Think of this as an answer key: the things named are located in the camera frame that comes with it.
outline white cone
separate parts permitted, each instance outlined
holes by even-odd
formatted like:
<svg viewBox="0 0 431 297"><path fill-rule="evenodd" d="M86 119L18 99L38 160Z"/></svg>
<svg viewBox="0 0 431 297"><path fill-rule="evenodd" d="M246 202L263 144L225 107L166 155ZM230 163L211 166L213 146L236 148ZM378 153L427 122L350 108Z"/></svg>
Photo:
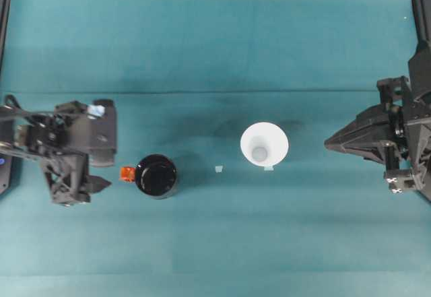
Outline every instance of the white cone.
<svg viewBox="0 0 431 297"><path fill-rule="evenodd" d="M241 151L256 166L275 166L288 154L289 140L277 125L259 122L242 134Z"/></svg>

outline table surface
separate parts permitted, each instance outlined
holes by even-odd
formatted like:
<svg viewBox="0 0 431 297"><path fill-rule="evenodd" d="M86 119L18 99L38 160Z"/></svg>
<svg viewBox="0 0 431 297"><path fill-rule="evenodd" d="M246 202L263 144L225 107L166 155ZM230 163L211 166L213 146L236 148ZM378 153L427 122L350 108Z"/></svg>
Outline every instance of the table surface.
<svg viewBox="0 0 431 297"><path fill-rule="evenodd" d="M119 151L91 170L113 185L72 208L15 165L1 295L425 296L430 204L323 147L415 47L410 0L12 0L1 94L112 98ZM272 172L240 151L257 121L290 140ZM151 153L177 165L177 195L118 180Z"/></svg>

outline black metal frame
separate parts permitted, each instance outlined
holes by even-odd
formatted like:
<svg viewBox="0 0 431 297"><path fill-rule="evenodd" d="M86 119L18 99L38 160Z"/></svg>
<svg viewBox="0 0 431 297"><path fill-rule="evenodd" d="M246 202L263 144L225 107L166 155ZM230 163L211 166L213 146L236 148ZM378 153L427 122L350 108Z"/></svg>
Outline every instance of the black metal frame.
<svg viewBox="0 0 431 297"><path fill-rule="evenodd" d="M0 0L0 71L3 62L3 49L6 41L7 19L11 0Z"/></svg>

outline teal tabletop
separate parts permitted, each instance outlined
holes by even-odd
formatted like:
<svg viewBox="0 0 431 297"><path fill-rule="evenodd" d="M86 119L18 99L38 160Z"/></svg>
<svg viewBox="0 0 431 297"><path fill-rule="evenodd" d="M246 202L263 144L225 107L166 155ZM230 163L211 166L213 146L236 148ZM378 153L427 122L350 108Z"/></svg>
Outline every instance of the teal tabletop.
<svg viewBox="0 0 431 297"><path fill-rule="evenodd" d="M119 140L87 205L15 163L0 296L427 296L430 204L323 146L416 42L411 0L11 0L1 95L112 98ZM259 121L290 141L273 171L240 150ZM153 153L178 169L169 199L119 181Z"/></svg>

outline white funnel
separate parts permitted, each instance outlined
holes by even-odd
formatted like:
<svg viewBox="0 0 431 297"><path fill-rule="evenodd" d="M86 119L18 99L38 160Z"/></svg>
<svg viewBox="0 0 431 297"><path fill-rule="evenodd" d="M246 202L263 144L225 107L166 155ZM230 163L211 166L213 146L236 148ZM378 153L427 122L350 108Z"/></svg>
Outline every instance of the white funnel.
<svg viewBox="0 0 431 297"><path fill-rule="evenodd" d="M252 164L275 166L289 150L289 140L277 125L259 122L251 125L241 137L241 151Z"/></svg>

